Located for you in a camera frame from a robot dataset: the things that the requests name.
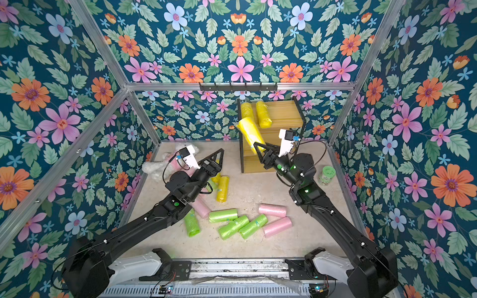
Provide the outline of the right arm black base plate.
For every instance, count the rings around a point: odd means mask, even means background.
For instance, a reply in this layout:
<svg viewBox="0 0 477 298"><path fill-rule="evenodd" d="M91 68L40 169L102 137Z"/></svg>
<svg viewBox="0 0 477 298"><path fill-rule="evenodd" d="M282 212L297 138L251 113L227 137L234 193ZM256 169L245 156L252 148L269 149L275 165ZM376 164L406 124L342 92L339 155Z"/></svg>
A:
<svg viewBox="0 0 477 298"><path fill-rule="evenodd" d="M333 255L323 247L318 247L305 255L302 260L286 258L291 280L321 279L341 281L346 274L346 259Z"/></svg>

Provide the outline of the wooden shelf with black frame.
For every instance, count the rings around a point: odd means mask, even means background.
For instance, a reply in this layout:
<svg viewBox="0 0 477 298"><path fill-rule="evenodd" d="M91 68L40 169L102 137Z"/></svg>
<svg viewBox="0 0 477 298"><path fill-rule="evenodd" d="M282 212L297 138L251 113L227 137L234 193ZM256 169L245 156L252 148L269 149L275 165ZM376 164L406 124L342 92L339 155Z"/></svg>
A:
<svg viewBox="0 0 477 298"><path fill-rule="evenodd" d="M255 107L256 103L251 104L255 118L254 121L257 124L258 130L262 134L262 137L266 143L280 145L281 140L279 139L279 131L281 129L296 130L300 128L301 130L299 130L299 134L303 133L304 127L306 126L306 120L299 106L298 100L295 97L293 97L292 101L272 101L265 103L268 106L268 112L270 113L270 117L273 121L273 125L269 129L260 128L258 125ZM240 112L240 105L241 104L238 104L238 114L239 119L241 120L242 116ZM250 174L267 172L267 170L265 170L263 165L259 162L257 155L255 155L250 149L250 146L242 135L241 131L238 133L242 173Z"/></svg>

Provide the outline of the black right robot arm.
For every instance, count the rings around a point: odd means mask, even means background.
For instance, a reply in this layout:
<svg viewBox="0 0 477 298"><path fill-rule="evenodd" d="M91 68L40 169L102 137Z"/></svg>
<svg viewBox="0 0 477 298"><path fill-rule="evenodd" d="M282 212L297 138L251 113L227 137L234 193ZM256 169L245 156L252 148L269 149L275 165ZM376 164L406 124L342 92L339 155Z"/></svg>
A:
<svg viewBox="0 0 477 298"><path fill-rule="evenodd" d="M308 253L304 268L309 275L326 275L345 283L357 298L383 298L399 286L395 253L379 248L338 211L314 179L312 155L299 153L290 158L280 155L276 145L256 142L253 146L264 168L273 168L290 183L289 195L295 205L318 221L345 253L337 257L321 247Z"/></svg>

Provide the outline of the yellow trash bag roll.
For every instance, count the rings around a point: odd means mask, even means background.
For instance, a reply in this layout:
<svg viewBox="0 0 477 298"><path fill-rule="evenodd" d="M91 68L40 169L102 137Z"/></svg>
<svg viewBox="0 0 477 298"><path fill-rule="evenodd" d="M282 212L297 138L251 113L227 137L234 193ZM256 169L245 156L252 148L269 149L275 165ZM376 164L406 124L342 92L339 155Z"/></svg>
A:
<svg viewBox="0 0 477 298"><path fill-rule="evenodd" d="M229 190L229 181L230 178L228 176L221 176L219 179L219 183L217 186L217 202L226 202Z"/></svg>
<svg viewBox="0 0 477 298"><path fill-rule="evenodd" d="M255 120L253 107L251 103L242 103L240 105L240 112L241 112L242 119L249 118L252 121Z"/></svg>
<svg viewBox="0 0 477 298"><path fill-rule="evenodd" d="M221 174L218 173L216 176L211 178L211 181L215 184L218 184L220 182L220 179L221 179Z"/></svg>
<svg viewBox="0 0 477 298"><path fill-rule="evenodd" d="M265 141L262 137L262 134L258 130L255 121L250 117L244 117L238 122L237 127L246 139L252 152L256 155L257 151L254 147L254 144L259 143L264 145Z"/></svg>
<svg viewBox="0 0 477 298"><path fill-rule="evenodd" d="M256 102L256 113L258 117L258 123L261 129L269 129L273 125L273 121L268 112L268 106L263 101Z"/></svg>

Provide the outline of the green trash bag roll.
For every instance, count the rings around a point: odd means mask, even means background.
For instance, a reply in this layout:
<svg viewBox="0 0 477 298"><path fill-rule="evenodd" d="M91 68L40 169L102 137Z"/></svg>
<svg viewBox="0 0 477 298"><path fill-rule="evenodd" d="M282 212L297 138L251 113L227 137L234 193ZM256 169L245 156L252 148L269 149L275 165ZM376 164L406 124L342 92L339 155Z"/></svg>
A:
<svg viewBox="0 0 477 298"><path fill-rule="evenodd" d="M237 209L226 209L221 211L212 211L209 213L210 223L234 221L237 218L238 218Z"/></svg>
<svg viewBox="0 0 477 298"><path fill-rule="evenodd" d="M194 237L201 232L201 228L194 209L191 209L185 215L184 222L188 237Z"/></svg>
<svg viewBox="0 0 477 298"><path fill-rule="evenodd" d="M260 214L257 218L243 226L238 232L240 233L241 237L246 240L250 238L254 233L259 231L267 223L267 216L264 214Z"/></svg>
<svg viewBox="0 0 477 298"><path fill-rule="evenodd" d="M242 227L245 227L249 223L247 216L241 216L218 229L219 236L222 240L227 240L235 235Z"/></svg>

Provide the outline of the white pink plush toy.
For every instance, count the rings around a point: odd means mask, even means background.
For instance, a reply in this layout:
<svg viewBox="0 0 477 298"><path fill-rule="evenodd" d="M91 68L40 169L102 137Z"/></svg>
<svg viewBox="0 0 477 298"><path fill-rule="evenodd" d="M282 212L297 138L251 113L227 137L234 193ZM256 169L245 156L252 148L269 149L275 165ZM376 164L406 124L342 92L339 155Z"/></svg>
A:
<svg viewBox="0 0 477 298"><path fill-rule="evenodd" d="M148 175L152 175L155 178L161 178L163 171L165 170L165 177L169 177L173 173L179 170L184 170L187 174L191 175L194 172L194 168L190 168L180 157L174 156L176 151L191 146L194 153L199 153L199 149L196 145L191 143L176 144L175 149L172 152L165 152L159 161L146 161L142 164L142 171Z"/></svg>

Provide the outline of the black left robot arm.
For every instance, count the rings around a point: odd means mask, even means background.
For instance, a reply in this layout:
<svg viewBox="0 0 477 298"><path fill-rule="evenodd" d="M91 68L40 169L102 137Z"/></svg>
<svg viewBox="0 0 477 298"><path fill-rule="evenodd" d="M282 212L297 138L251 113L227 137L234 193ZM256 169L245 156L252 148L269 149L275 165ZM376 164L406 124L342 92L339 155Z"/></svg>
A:
<svg viewBox="0 0 477 298"><path fill-rule="evenodd" d="M141 217L92 240L76 239L62 269L62 278L73 297L100 296L115 274L110 267L114 261L154 233L183 219L209 179L222 170L223 160L224 150L218 149L199 161L199 168L192 175L184 171L172 174L165 185L169 194Z"/></svg>

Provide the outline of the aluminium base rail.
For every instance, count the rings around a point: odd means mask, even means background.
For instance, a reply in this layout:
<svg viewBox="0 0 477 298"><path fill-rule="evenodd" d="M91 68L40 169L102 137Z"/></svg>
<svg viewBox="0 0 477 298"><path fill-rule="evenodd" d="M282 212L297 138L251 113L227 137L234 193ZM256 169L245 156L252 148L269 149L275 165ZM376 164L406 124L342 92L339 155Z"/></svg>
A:
<svg viewBox="0 0 477 298"><path fill-rule="evenodd" d="M141 295L145 297L186 298L273 298L324 297L332 286L349 287L338 280L291 280L283 258L272 259L192 259L187 281L140 281L141 276L160 267L152 252L114 261L115 271L106 297Z"/></svg>

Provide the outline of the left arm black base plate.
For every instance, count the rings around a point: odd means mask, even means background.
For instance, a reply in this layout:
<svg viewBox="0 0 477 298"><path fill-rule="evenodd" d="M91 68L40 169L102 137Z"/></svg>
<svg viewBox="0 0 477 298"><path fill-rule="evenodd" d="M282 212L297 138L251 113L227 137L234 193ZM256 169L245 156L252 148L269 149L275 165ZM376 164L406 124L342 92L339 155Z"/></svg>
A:
<svg viewBox="0 0 477 298"><path fill-rule="evenodd" d="M169 281L175 277L175 281L187 281L191 274L192 262L189 260L172 259L170 255L162 248L152 250L154 259L158 259L160 267L153 273L146 274L139 278L140 281Z"/></svg>

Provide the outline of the black wall hook rail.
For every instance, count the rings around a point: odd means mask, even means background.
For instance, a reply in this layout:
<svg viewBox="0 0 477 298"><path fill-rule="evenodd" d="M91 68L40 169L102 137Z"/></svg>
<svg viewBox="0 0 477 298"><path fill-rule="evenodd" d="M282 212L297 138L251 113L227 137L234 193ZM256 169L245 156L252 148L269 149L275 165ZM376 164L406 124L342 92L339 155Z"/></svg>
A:
<svg viewBox="0 0 477 298"><path fill-rule="evenodd" d="M235 92L235 91L249 91L249 92L261 92L261 91L277 91L277 83L200 83L200 91L223 91L223 92Z"/></svg>

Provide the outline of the pink trash bag roll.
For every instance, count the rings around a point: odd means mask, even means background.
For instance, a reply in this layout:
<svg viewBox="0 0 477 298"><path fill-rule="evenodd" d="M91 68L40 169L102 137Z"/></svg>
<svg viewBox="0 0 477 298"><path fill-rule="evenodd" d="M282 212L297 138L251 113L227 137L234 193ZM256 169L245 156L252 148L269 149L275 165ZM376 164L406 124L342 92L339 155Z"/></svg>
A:
<svg viewBox="0 0 477 298"><path fill-rule="evenodd" d="M209 217L211 210L200 197L196 198L190 205L201 218L207 219Z"/></svg>
<svg viewBox="0 0 477 298"><path fill-rule="evenodd" d="M287 216L287 208L285 206L277 206L272 204L259 205L258 212L266 216L284 218Z"/></svg>
<svg viewBox="0 0 477 298"><path fill-rule="evenodd" d="M283 217L280 220L274 221L263 227L265 238L273 237L279 233L282 233L289 228L292 228L293 223L289 217Z"/></svg>

